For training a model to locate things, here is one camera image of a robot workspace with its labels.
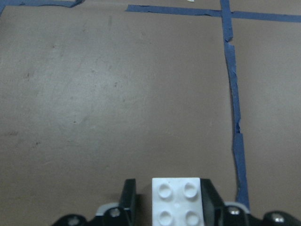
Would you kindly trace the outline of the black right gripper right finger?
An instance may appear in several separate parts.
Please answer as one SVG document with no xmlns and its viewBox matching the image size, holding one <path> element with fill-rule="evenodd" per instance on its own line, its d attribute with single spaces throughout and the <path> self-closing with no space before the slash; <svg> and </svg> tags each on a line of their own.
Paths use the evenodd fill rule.
<svg viewBox="0 0 301 226">
<path fill-rule="evenodd" d="M 224 202 L 209 179 L 200 181 L 205 226 L 222 226 Z"/>
</svg>

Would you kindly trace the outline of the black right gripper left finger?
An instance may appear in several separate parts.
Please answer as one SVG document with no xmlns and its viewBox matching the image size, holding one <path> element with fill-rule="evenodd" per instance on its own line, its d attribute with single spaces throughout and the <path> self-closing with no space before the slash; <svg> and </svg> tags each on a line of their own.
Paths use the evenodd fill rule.
<svg viewBox="0 0 301 226">
<path fill-rule="evenodd" d="M 119 207 L 127 216 L 127 225 L 134 226 L 136 218 L 136 180 L 126 179 L 124 182 Z"/>
</svg>

